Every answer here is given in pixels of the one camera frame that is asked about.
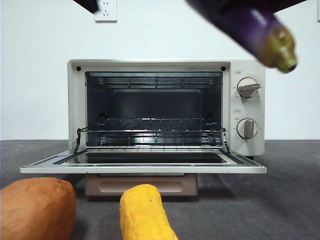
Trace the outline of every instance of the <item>corn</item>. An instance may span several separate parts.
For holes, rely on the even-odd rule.
[[[157,188],[135,186],[120,200],[120,226],[123,240],[178,240],[170,227]]]

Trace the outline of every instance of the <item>gray table surface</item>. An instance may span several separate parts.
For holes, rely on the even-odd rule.
[[[1,188],[41,176],[19,167],[67,148],[65,140],[2,141]],[[268,140],[255,160],[267,174],[199,174],[197,199],[164,199],[180,240],[320,240],[320,140]],[[119,198],[87,198],[82,175],[53,176],[76,191],[72,240],[122,239]]]

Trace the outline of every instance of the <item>white toaster oven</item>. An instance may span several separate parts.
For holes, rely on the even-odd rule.
[[[21,173],[86,174],[87,195],[139,183],[197,194],[197,174],[265,174],[265,68],[253,59],[74,59],[69,149]]]

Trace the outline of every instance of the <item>oven door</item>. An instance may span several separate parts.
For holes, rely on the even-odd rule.
[[[266,174],[237,153],[206,146],[140,146],[68,151],[20,168],[29,174]]]

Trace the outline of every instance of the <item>temperature knob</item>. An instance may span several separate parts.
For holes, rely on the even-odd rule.
[[[256,79],[246,77],[239,81],[237,90],[241,97],[248,99],[255,95],[260,87],[261,85]]]
[[[236,126],[236,131],[243,139],[252,139],[258,132],[258,126],[255,121],[249,118],[242,119]]]

